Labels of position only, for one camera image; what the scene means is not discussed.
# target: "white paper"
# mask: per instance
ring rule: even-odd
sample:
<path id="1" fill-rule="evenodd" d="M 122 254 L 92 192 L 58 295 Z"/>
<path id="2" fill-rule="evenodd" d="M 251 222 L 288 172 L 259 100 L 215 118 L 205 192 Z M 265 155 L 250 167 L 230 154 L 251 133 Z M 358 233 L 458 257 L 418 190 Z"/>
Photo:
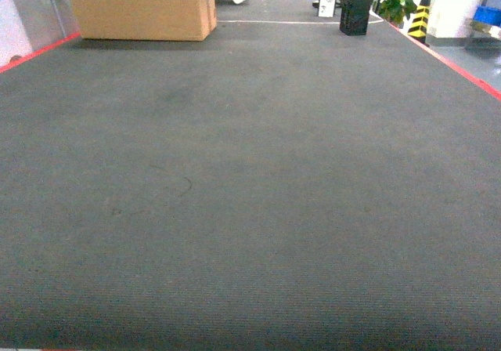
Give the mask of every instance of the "white paper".
<path id="1" fill-rule="evenodd" d="M 324 17 L 334 16 L 335 6 L 336 6 L 336 0 L 320 0 L 319 16 L 324 16 Z"/>

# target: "gray floor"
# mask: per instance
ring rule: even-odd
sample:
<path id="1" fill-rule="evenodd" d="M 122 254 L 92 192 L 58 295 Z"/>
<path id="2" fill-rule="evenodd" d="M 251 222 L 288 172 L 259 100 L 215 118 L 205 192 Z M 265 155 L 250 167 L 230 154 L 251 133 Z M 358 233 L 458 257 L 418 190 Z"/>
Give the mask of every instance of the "gray floor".
<path id="1" fill-rule="evenodd" d="M 500 103 L 387 24 L 77 40 L 0 107 L 1 347 L 501 348 Z"/>
<path id="2" fill-rule="evenodd" d="M 431 48 L 501 91 L 501 46 Z"/>

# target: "cardboard box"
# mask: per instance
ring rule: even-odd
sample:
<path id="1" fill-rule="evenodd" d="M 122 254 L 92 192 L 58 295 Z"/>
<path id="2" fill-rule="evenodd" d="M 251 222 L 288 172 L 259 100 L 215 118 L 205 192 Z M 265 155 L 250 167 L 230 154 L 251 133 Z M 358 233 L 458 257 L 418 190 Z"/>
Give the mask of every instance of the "cardboard box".
<path id="1" fill-rule="evenodd" d="M 202 41 L 214 0 L 71 0 L 83 38 Z"/>

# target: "metal shelf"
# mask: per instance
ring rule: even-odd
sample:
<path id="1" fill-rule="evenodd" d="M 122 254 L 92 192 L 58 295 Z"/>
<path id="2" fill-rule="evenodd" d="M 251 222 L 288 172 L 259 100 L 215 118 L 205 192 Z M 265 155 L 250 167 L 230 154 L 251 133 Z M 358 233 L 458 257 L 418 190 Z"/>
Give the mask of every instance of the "metal shelf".
<path id="1" fill-rule="evenodd" d="M 482 0 L 480 6 L 485 6 L 486 3 L 487 0 Z M 467 23 L 471 28 L 471 32 L 464 45 L 465 49 L 468 49 L 468 47 L 470 47 L 471 43 L 473 42 L 475 32 L 481 32 L 482 34 L 486 34 L 491 38 L 501 40 L 501 27 L 493 26 L 491 24 L 484 24 L 482 22 L 478 22 L 477 20 L 472 20 L 472 19 L 467 20 Z"/>
<path id="2" fill-rule="evenodd" d="M 489 35 L 491 38 L 501 40 L 501 27 L 492 24 L 484 24 L 477 20 L 468 20 L 470 28 L 474 31 L 481 32 L 482 34 Z"/>

